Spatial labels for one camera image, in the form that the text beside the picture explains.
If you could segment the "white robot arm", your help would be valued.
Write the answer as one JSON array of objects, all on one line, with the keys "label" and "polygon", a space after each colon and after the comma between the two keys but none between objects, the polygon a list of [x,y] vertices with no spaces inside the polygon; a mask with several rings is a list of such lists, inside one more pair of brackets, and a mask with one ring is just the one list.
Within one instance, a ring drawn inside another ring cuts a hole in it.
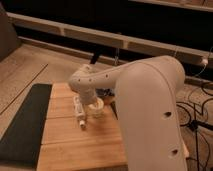
[{"label": "white robot arm", "polygon": [[176,93],[185,81],[182,64],[171,56],[137,60],[93,73],[80,67],[69,79],[81,102],[95,91],[115,90],[118,121],[129,171],[187,171]]}]

